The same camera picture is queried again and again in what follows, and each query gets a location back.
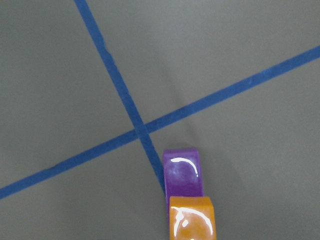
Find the purple trapezoid block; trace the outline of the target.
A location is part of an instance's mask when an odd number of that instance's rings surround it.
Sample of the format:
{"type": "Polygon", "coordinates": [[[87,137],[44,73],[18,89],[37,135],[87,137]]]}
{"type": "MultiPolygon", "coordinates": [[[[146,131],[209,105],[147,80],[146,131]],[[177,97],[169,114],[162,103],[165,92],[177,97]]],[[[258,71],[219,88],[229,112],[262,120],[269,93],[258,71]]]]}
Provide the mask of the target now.
{"type": "Polygon", "coordinates": [[[195,147],[166,149],[162,155],[166,205],[171,197],[203,197],[200,153],[195,147]]]}

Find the orange trapezoid block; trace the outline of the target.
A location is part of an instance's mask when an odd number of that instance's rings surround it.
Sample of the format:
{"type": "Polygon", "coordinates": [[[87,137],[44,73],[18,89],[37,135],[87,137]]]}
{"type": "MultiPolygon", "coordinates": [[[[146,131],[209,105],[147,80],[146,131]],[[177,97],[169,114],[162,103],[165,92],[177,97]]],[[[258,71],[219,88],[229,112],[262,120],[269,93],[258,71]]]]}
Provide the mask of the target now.
{"type": "Polygon", "coordinates": [[[215,211],[208,196],[172,196],[169,200],[170,240],[216,240],[215,211]]]}

